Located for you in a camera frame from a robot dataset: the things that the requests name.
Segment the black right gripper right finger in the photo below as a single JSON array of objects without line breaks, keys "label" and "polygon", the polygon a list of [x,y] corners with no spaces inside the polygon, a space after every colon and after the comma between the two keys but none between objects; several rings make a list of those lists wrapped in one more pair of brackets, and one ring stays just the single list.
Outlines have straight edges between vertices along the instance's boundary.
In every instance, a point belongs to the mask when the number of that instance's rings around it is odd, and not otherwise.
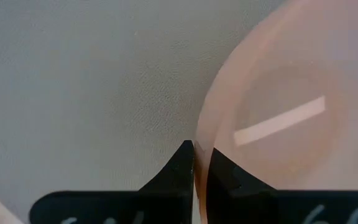
[{"label": "black right gripper right finger", "polygon": [[277,190],[213,150],[208,224],[358,224],[356,190]]}]

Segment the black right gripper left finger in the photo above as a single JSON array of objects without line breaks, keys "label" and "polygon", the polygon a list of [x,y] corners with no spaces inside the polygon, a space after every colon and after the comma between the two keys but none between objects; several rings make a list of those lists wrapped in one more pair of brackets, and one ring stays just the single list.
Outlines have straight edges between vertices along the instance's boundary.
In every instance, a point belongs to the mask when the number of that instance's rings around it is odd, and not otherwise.
[{"label": "black right gripper left finger", "polygon": [[139,190],[58,191],[38,199],[30,224],[191,224],[195,153],[183,141]]}]

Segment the translucent pink bowl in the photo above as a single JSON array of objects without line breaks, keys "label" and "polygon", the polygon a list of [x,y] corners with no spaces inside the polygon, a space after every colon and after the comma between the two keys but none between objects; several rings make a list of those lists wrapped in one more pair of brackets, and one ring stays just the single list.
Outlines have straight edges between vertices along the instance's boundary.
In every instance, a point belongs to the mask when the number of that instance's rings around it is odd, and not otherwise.
[{"label": "translucent pink bowl", "polygon": [[225,61],[196,129],[202,224],[214,149],[277,190],[358,191],[358,0],[288,0]]}]

